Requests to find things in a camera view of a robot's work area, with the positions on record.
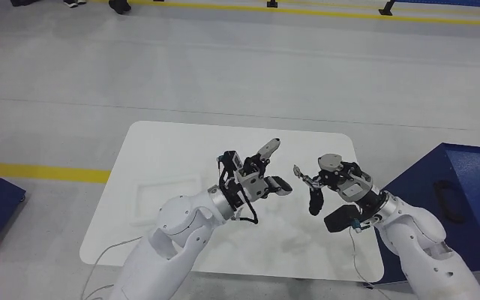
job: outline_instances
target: gray floor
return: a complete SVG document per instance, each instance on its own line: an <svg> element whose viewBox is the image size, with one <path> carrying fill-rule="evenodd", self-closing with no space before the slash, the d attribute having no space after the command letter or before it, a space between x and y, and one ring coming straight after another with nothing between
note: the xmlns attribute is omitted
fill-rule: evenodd
<svg viewBox="0 0 480 300"><path fill-rule="evenodd" d="M59 1L0 4L0 162L109 169L138 120L327 131L382 187L438 143L480 145L479 27ZM0 299L78 299L101 184L14 179ZM99 267L92 290L115 281ZM406 285L391 299L414 299ZM174 299L382 299L354 283L189 275Z"/></svg>

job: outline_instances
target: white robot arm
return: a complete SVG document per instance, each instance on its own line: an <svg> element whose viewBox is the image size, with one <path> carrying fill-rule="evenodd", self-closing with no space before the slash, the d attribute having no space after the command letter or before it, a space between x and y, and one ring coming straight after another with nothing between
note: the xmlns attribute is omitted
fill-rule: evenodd
<svg viewBox="0 0 480 300"><path fill-rule="evenodd" d="M180 287L207 245L213 230L229 219L257 224L251 205L269 193L280 196L292 188L280 177L265 177L270 156L280 146L272 139L242 163L235 151L226 151L218 185L195 196L170 199L158 213L157 226L133 249L110 294L110 300L167 300ZM247 204L253 219L236 217ZM176 250L175 242L181 250Z"/></svg>
<svg viewBox="0 0 480 300"><path fill-rule="evenodd" d="M352 227L361 232L375 226L400 264L420 300L474 300L480 285L457 252L445 243L446 232L429 211L411 206L388 191L379 191L356 163L338 154L319 158L320 172L310 178L297 166L293 172L310 188L310 213L323 206L322 188L336 191L348 203L325 217L331 233Z"/></svg>

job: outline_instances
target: blue cabinet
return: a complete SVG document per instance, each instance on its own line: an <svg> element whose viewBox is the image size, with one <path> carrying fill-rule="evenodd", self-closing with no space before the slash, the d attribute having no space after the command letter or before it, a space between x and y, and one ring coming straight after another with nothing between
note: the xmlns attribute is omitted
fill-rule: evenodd
<svg viewBox="0 0 480 300"><path fill-rule="evenodd" d="M480 148L440 144L385 187L442 222L445 240L473 272L480 270ZM377 284L405 281L400 260L379 239L385 274Z"/></svg>
<svg viewBox="0 0 480 300"><path fill-rule="evenodd" d="M0 230L7 224L15 209L25 199L25 191L0 178Z"/></svg>

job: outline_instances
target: person's leg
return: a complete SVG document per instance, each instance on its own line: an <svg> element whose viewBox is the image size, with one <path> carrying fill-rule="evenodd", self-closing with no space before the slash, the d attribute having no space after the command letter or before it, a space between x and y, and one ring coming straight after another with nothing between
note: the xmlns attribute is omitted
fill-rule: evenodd
<svg viewBox="0 0 480 300"><path fill-rule="evenodd" d="M78 6L77 1L75 0L63 0L63 3L69 8L76 8Z"/></svg>
<svg viewBox="0 0 480 300"><path fill-rule="evenodd" d="M125 11L130 11L132 9L132 7L127 3L127 0L109 0L108 5L117 14L123 14Z"/></svg>

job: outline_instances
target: white table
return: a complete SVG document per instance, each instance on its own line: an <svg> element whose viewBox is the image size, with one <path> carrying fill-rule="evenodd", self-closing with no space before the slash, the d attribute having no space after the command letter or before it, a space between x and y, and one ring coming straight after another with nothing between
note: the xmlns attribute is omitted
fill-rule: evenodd
<svg viewBox="0 0 480 300"><path fill-rule="evenodd" d="M130 127L106 183L80 248L82 261L92 264L108 246L145 234L152 228L148 219L170 197L217 184L218 155L236 150L245 159L274 137L281 145L266 174L281 176L293 192L285 197L270 194L255 202L258 225L230 221L217 228L193 270L360 281L348 230L330 233L323 223L344 202L325 190L323 210L311 216L308 188L293 175L297 164L314 176L319 171L317 158L326 153L356 161L352 141L339 133L139 121ZM379 280L383 263L374 231L353 236L358 269L369 281ZM109 250L100 264L122 266L134 245Z"/></svg>

